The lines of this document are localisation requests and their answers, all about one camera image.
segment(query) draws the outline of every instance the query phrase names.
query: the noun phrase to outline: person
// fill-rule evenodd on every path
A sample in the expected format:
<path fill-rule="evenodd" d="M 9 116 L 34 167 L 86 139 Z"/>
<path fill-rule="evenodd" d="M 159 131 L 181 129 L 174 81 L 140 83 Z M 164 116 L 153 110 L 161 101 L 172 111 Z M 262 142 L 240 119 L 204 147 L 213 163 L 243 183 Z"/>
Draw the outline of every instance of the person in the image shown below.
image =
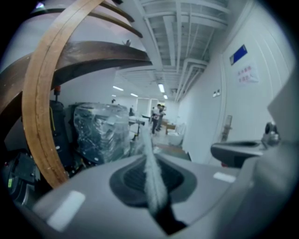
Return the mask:
<path fill-rule="evenodd" d="M 134 114 L 133 106 L 132 106 L 132 107 L 130 107 L 129 116 L 134 116 L 134 115 L 135 115 L 135 114 Z"/>
<path fill-rule="evenodd" d="M 157 123 L 157 131 L 160 131 L 161 130 L 161 125 L 162 125 L 162 118 L 163 116 L 166 115 L 164 113 L 164 106 L 162 105 L 161 108 L 160 108 L 160 117 L 159 117 L 159 120 L 158 120 L 158 123 Z"/>
<path fill-rule="evenodd" d="M 153 116 L 154 116 L 154 107 L 151 109 L 151 111 L 150 111 L 150 119 L 149 119 L 149 123 L 151 124 L 152 123 L 152 121 L 153 121 Z"/>
<path fill-rule="evenodd" d="M 155 107 L 153 109 L 153 128 L 151 130 L 152 134 L 155 134 L 155 128 L 157 127 L 157 123 L 158 123 L 158 120 L 159 120 L 159 117 L 160 117 L 160 109 L 161 109 L 161 105 L 158 104 L 157 107 Z"/>

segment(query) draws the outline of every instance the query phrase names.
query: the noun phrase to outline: plastic wrap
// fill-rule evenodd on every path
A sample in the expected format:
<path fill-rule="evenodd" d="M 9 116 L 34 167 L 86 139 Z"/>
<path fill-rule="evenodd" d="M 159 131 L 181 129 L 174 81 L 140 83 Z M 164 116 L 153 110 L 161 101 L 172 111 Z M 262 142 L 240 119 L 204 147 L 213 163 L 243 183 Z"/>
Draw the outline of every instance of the plastic wrap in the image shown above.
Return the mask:
<path fill-rule="evenodd" d="M 121 105 L 85 103 L 74 112 L 79 151 L 96 164 L 116 161 L 130 152 L 128 110 Z"/>

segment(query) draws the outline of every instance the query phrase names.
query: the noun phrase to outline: black equipment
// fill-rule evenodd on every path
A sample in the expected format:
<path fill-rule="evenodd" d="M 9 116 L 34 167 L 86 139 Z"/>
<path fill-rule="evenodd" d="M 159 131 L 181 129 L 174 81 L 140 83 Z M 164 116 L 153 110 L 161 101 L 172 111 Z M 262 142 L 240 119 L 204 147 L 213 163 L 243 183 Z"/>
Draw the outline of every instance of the black equipment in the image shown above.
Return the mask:
<path fill-rule="evenodd" d="M 71 149 L 65 129 L 64 118 L 64 105 L 58 101 L 51 100 L 50 120 L 53 140 L 61 163 L 66 168 L 73 165 L 73 157 L 70 151 Z"/>
<path fill-rule="evenodd" d="M 25 150 L 11 154 L 14 156 L 5 162 L 1 169 L 4 186 L 15 203 L 32 207 L 36 201 L 34 194 L 38 169 Z"/>

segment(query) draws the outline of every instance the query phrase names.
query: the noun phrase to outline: wooden hoop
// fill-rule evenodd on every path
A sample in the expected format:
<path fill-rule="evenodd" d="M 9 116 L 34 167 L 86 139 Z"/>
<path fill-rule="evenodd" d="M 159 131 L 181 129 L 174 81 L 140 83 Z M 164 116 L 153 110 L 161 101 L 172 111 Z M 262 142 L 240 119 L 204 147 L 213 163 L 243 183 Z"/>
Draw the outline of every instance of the wooden hoop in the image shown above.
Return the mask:
<path fill-rule="evenodd" d="M 25 75 L 22 115 L 31 154 L 51 187 L 68 180 L 52 137 L 50 90 L 59 56 L 79 23 L 104 0 L 77 0 L 67 7 L 43 35 Z"/>

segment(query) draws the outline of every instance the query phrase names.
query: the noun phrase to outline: white wall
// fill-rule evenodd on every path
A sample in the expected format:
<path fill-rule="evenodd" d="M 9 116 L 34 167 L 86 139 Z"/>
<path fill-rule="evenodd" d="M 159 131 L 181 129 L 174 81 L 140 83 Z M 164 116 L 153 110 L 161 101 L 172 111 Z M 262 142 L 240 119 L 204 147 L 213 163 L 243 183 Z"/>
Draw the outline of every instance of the white wall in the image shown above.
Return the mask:
<path fill-rule="evenodd" d="M 133 106 L 133 109 L 136 111 L 137 109 L 137 98 L 132 97 L 113 97 L 116 100 L 116 104 L 123 105 L 128 108 L 128 111 Z"/>
<path fill-rule="evenodd" d="M 136 113 L 138 115 L 148 115 L 150 112 L 150 102 L 150 99 L 138 98 Z"/>
<path fill-rule="evenodd" d="M 192 161 L 208 163 L 210 147 L 218 123 L 221 98 L 213 92 L 221 87 L 220 58 L 211 59 L 205 72 L 180 102 L 179 121 L 186 124 L 183 150 Z"/>
<path fill-rule="evenodd" d="M 110 104 L 115 72 L 115 68 L 110 68 L 74 78 L 61 85 L 58 100 L 64 107 L 68 107 L 76 102 Z M 53 91 L 50 99 L 55 99 Z"/>
<path fill-rule="evenodd" d="M 248 54 L 230 65 L 229 57 L 243 44 Z M 228 140 L 256 140 L 272 118 L 267 106 L 288 79 L 295 56 L 273 18 L 259 5 L 252 10 L 238 35 L 223 53 L 226 73 L 226 112 L 232 115 Z M 240 85 L 237 72 L 248 63 L 256 64 L 259 83 Z"/>
<path fill-rule="evenodd" d="M 170 123 L 176 124 L 178 121 L 178 103 L 174 102 L 173 100 L 166 100 L 165 101 L 165 116 L 163 119 L 168 120 Z"/>
<path fill-rule="evenodd" d="M 233 13 L 243 6 L 232 9 Z M 233 129 L 228 140 L 260 139 L 271 120 L 267 105 L 295 64 L 288 41 L 272 17 L 256 3 L 253 8 L 251 4 L 245 6 L 243 14 L 236 13 L 245 18 L 243 24 L 237 21 L 239 28 L 230 26 L 229 33 L 216 35 L 207 69 L 180 102 L 179 120 L 187 124 L 183 149 L 194 162 L 219 165 L 210 147 L 219 140 L 223 119 L 229 114 L 233 115 Z M 243 44 L 248 54 L 231 66 L 229 57 Z M 248 61 L 256 63 L 260 82 L 239 87 L 235 74 Z M 217 89 L 224 92 L 213 98 Z"/>

